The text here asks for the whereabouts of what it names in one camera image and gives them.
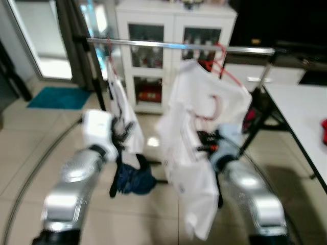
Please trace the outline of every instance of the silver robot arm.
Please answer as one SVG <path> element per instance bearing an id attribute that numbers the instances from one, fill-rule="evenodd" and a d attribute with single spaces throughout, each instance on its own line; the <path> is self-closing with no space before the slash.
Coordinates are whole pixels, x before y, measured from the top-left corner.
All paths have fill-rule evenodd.
<path id="1" fill-rule="evenodd" d="M 89 110 L 83 118 L 85 149 L 75 153 L 62 168 L 59 183 L 44 202 L 43 231 L 33 244 L 79 244 L 92 191 L 102 166 L 115 161 L 118 151 L 112 142 L 114 117 Z"/>
<path id="2" fill-rule="evenodd" d="M 219 149 L 210 162 L 221 172 L 231 197 L 238 204 L 251 244 L 288 244 L 283 206 L 259 173 L 239 159 L 236 147 L 242 141 L 239 126 L 222 125 L 218 131 Z"/>

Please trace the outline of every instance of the blue doormat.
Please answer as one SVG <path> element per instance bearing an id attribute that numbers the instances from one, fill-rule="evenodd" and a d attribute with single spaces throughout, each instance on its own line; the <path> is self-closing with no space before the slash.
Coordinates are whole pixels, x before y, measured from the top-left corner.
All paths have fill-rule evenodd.
<path id="1" fill-rule="evenodd" d="M 79 88 L 46 87 L 32 99 L 28 108 L 80 110 L 90 94 Z"/>

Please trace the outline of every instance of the blue cloth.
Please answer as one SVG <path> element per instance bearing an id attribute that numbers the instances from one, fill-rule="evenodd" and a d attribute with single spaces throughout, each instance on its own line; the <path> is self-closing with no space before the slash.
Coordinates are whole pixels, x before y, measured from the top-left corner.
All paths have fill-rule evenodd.
<path id="1" fill-rule="evenodd" d="M 141 168 L 136 169 L 130 165 L 119 164 L 117 191 L 122 194 L 135 193 L 138 195 L 148 194 L 156 185 L 157 180 L 152 176 L 151 169 L 148 163 L 145 165 L 145 158 L 137 155 Z"/>
<path id="2" fill-rule="evenodd" d="M 90 92 L 80 88 L 44 88 L 28 108 L 80 110 L 90 96 Z"/>

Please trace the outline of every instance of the red hanger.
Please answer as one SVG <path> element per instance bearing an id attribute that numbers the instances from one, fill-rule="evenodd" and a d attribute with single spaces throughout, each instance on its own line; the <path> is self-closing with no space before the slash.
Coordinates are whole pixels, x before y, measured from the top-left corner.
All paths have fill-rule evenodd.
<path id="1" fill-rule="evenodd" d="M 219 74 L 219 76 L 222 76 L 224 73 L 226 73 L 234 82 L 236 82 L 240 87 L 243 87 L 243 84 L 236 78 L 234 77 L 231 73 L 226 71 L 221 64 L 219 64 L 219 61 L 223 60 L 226 56 L 226 48 L 225 46 L 221 45 L 220 43 L 216 43 L 216 46 L 220 47 L 222 50 L 222 55 L 217 58 L 216 60 L 211 60 L 211 61 L 200 61 L 200 64 L 205 65 L 206 69 L 210 72 L 216 72 Z M 220 72 L 217 70 L 213 70 L 213 64 L 216 64 L 220 68 Z"/>
<path id="2" fill-rule="evenodd" d="M 214 121 L 218 118 L 218 116 L 220 115 L 221 109 L 220 109 L 220 99 L 216 94 L 210 95 L 211 98 L 214 99 L 215 101 L 215 110 L 214 113 L 212 114 L 212 116 L 201 116 L 201 115 L 197 115 L 196 113 L 194 113 L 194 127 L 196 128 L 196 120 L 199 119 L 202 127 L 203 128 L 208 128 L 208 122 L 209 121 Z"/>
<path id="3" fill-rule="evenodd" d="M 115 67 L 113 65 L 113 60 L 112 60 L 112 57 L 111 57 L 112 45 L 111 45 L 111 42 L 110 42 L 110 38 L 108 37 L 107 40 L 108 40 L 108 45 L 109 45 L 109 62 L 111 64 L 113 73 L 117 76 L 117 71 L 116 71 L 116 69 L 115 69 Z"/>

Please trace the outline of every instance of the white cabinet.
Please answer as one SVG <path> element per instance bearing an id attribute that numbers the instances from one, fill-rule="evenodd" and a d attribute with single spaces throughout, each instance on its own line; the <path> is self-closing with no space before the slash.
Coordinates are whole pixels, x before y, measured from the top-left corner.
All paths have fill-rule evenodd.
<path id="1" fill-rule="evenodd" d="M 201 5 L 186 10 L 181 3 L 125 0 L 116 8 L 121 39 L 228 45 L 236 19 L 228 6 Z M 122 46 L 128 99 L 136 111 L 160 113 L 167 105 L 182 59 L 209 61 L 220 52 Z"/>
<path id="2" fill-rule="evenodd" d="M 249 91 L 253 91 L 258 85 L 265 67 L 259 65 L 226 64 L 225 69 L 243 83 Z M 300 68 L 272 67 L 265 83 L 295 85 L 298 84 L 304 74 L 305 70 Z M 222 79 L 233 83 L 228 75 L 224 75 Z"/>

